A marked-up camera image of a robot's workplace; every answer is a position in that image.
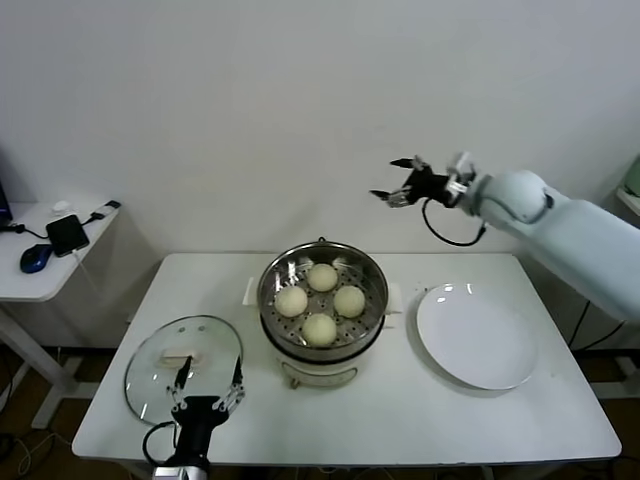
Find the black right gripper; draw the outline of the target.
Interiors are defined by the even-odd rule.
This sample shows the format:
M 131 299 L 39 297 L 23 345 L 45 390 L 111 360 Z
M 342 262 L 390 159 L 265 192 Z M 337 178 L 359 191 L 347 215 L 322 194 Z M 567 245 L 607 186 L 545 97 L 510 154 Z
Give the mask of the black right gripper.
M 449 178 L 436 174 L 417 155 L 411 158 L 392 160 L 391 165 L 413 170 L 403 184 L 403 188 L 388 192 L 372 189 L 370 194 L 383 201 L 387 206 L 411 206 L 421 199 L 435 200 L 447 205 L 450 194 L 446 190 Z

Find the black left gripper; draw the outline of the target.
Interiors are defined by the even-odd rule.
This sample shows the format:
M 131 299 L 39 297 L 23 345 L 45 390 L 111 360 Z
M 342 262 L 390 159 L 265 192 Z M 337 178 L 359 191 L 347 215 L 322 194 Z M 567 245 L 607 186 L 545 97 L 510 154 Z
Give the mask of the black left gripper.
M 167 388 L 171 397 L 171 412 L 174 421 L 180 426 L 180 433 L 173 463 L 207 463 L 212 431 L 219 425 L 221 413 L 233 413 L 245 397 L 243 385 L 242 359 L 235 363 L 230 388 L 222 396 L 188 396 L 184 389 L 192 378 L 194 357 L 188 355 L 178 369 L 173 384 Z

